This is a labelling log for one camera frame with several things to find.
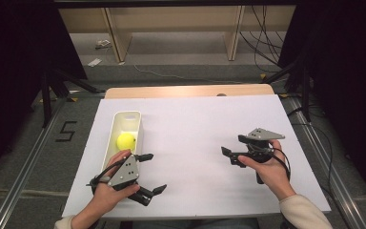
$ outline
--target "gray floor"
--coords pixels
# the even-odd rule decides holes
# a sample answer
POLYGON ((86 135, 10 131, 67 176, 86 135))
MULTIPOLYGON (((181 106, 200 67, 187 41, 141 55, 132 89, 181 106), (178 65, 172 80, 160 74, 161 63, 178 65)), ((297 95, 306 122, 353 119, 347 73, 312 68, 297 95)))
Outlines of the gray floor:
MULTIPOLYGON (((255 45, 256 42, 245 33, 255 45)), ((281 40, 275 32, 269 33, 276 45, 281 40)), ((102 60, 95 67, 85 67, 89 81, 100 89, 110 87, 157 86, 157 85, 197 85, 197 84, 234 84, 258 83, 260 75, 267 71, 276 71, 278 67, 260 56, 254 58, 254 52, 239 39, 235 61, 228 61, 222 39, 218 32, 185 32, 185 33, 137 33, 133 36, 129 55, 125 63, 114 61, 112 49, 95 50, 97 40, 109 39, 106 34, 72 34, 72 40, 86 66, 95 58, 102 60)), ((269 49, 259 47, 264 53, 269 49)), ((282 93, 284 81, 272 86, 275 92, 282 93)), ((85 143, 94 120, 97 106, 103 94, 88 94, 70 84, 70 90, 81 91, 71 97, 76 101, 59 99, 52 102, 57 108, 50 130, 42 129, 43 107, 40 95, 32 104, 34 112, 24 120, 12 142, 12 152, 0 160, 0 206, 10 193, 25 161, 36 149, 34 143, 39 135, 47 135, 42 142, 39 157, 32 164, 30 173, 24 177, 19 199, 7 213, 10 216, 4 222, 5 228, 52 228, 60 219, 66 203, 73 177, 83 154, 85 143), (58 139, 69 135, 61 134, 65 122, 71 121, 67 130, 75 134, 72 141, 59 142, 58 139)), ((287 113, 298 107, 297 97, 283 98, 282 104, 287 113)), ((338 140, 324 111, 319 107, 316 98, 311 99, 312 127, 294 125, 301 146, 314 170, 317 180, 328 189, 328 167, 324 156, 333 154, 332 187, 334 198, 327 195, 333 211, 327 217, 334 228, 366 228, 366 185, 353 163, 345 157, 346 152, 338 140)), ((304 123, 300 113, 291 115, 294 124, 304 123)), ((281 216, 259 218, 261 228, 279 228, 281 216)), ((97 228, 117 228, 118 222, 101 220, 97 228)))

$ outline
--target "yellow ball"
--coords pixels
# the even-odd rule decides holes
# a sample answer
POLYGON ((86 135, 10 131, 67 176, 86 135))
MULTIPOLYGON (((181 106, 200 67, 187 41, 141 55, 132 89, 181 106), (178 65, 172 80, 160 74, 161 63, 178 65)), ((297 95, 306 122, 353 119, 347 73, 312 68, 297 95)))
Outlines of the yellow ball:
POLYGON ((135 149, 135 137, 130 133, 123 133, 117 138, 117 148, 119 150, 135 149))

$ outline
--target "white sleeve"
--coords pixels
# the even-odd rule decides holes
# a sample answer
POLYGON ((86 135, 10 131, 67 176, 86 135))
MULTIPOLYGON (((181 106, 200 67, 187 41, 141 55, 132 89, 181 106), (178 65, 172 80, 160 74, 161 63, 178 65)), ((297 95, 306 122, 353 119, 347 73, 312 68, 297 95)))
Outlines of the white sleeve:
POLYGON ((332 228, 325 215, 307 198, 294 195, 280 201, 284 217, 296 228, 332 228))
POLYGON ((71 221, 74 216, 69 216, 58 220, 55 225, 54 229, 72 229, 71 221))

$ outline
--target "hand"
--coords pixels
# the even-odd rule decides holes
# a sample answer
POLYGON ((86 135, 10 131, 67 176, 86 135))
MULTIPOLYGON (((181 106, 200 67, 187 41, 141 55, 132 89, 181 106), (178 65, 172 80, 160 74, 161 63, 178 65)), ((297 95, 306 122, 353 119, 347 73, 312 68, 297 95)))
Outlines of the hand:
MULTIPOLYGON (((270 140, 273 148, 281 150, 278 140, 270 140)), ((285 156, 278 150, 274 150, 274 155, 285 162, 285 156)), ((282 200, 296 194, 290 181, 287 178, 285 168, 274 158, 265 163, 258 163, 247 156, 239 156, 239 161, 257 171, 263 182, 272 190, 275 196, 282 200)))
MULTIPOLYGON (((109 167, 116 161, 119 161, 130 154, 130 150, 120 151, 110 158, 107 166, 109 167)), ((105 176, 112 177, 116 171, 117 168, 114 167, 110 169, 105 176)), ((105 183, 99 183, 91 201, 72 219, 72 229, 89 228, 104 214, 110 212, 119 201, 136 193, 138 190, 139 186, 137 184, 130 185, 120 191, 115 191, 111 186, 108 186, 105 183)))

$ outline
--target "white tray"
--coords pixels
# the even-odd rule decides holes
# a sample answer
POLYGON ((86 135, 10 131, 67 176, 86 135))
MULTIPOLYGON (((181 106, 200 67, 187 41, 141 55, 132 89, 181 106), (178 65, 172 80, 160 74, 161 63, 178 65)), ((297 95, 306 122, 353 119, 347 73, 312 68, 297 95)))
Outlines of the white tray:
POLYGON ((112 120, 112 130, 109 136, 108 147, 106 156, 103 161, 102 170, 106 169, 107 164, 112 156, 117 154, 118 149, 116 141, 117 138, 123 133, 130 133, 135 137, 135 148, 132 150, 132 154, 141 155, 143 130, 140 112, 119 112, 116 113, 112 120))

